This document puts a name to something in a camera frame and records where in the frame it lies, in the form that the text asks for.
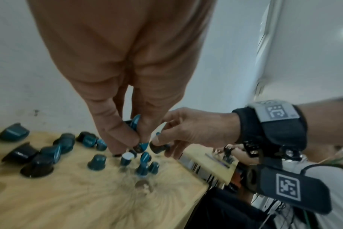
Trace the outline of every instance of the wrist-mounted device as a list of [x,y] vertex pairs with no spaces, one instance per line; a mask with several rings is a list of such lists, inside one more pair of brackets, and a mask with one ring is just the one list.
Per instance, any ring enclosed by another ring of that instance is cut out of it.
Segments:
[[239,116],[241,129],[236,143],[243,143],[248,155],[259,157],[260,163],[249,166],[242,185],[305,210],[329,213],[329,189],[321,180],[283,170],[282,159],[301,161],[307,145],[307,123],[299,108],[268,100],[233,112]]

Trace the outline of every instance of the white ceiling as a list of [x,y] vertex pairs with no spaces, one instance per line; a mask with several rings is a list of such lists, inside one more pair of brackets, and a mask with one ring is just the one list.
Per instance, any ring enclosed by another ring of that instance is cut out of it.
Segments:
[[343,0],[285,0],[264,76],[262,99],[343,96]]

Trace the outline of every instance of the light wood tabletop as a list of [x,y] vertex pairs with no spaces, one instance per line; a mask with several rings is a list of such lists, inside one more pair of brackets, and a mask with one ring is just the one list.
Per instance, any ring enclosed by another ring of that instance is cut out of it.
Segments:
[[212,150],[213,148],[192,144],[184,150],[183,155],[200,165],[202,169],[211,173],[220,182],[229,184],[237,167],[238,160],[234,158],[232,164],[229,165],[230,168],[227,168],[205,155],[206,153],[211,154]]
[[[26,178],[20,174],[22,166],[1,163],[23,142],[40,149],[59,136],[31,132],[21,142],[0,141],[0,229],[183,228],[208,188],[176,160],[150,150],[160,168],[146,178],[135,175],[139,158],[123,169],[120,158],[109,151],[81,143],[62,155],[46,177]],[[100,153],[107,156],[105,169],[89,170],[87,163]]]

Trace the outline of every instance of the wood grain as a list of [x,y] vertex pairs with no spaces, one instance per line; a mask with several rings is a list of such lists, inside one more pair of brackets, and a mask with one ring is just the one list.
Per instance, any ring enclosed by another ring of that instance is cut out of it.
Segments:
[[[33,132],[23,142],[40,149],[58,137]],[[19,173],[22,166],[1,163],[21,143],[0,142],[0,229],[175,228],[208,187],[163,155],[151,153],[159,173],[141,179],[135,175],[139,158],[123,169],[120,158],[80,143],[61,156],[52,174],[29,179]],[[86,164],[97,153],[107,156],[106,168],[91,171]]]
[[205,146],[192,144],[185,149],[183,155],[190,158],[192,161],[201,166],[202,169],[211,173],[218,179],[220,182],[229,184],[236,170],[238,160],[234,158],[232,164],[229,164],[230,168],[226,168],[223,165],[220,165],[218,162],[210,159],[205,154],[210,154],[213,151],[213,148],[208,148]]

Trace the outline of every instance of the qr code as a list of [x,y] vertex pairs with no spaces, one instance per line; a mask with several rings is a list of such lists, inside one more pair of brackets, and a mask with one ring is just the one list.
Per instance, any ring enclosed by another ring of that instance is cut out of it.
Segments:
[[301,201],[300,181],[294,177],[276,174],[277,195]]
[[288,115],[281,105],[266,107],[267,113],[270,118],[287,118]]

